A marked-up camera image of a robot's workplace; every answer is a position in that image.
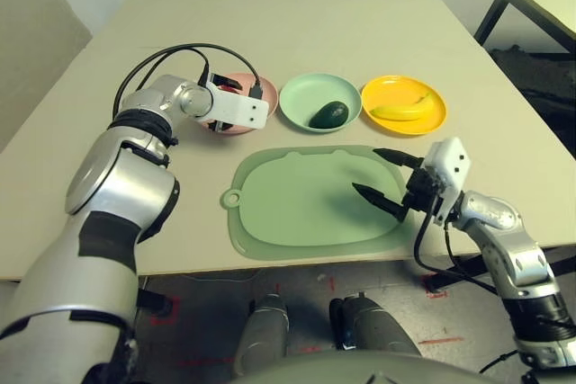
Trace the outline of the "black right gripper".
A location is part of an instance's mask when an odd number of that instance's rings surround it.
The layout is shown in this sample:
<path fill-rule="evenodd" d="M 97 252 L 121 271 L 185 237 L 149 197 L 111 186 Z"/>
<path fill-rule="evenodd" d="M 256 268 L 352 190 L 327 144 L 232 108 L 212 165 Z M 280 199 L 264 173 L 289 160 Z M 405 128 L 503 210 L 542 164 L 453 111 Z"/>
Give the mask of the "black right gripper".
<path fill-rule="evenodd" d="M 403 222 L 409 210 L 422 211 L 435 216 L 443 199 L 440 197 L 440 183 L 424 168 L 420 168 L 423 157 L 390 149 L 375 148 L 373 152 L 387 162 L 397 166 L 407 166 L 414 170 L 406 184 L 406 193 L 400 203 L 390 200 L 383 192 L 371 186 L 352 183 L 354 189 L 374 207 L 392 215 L 397 221 Z"/>

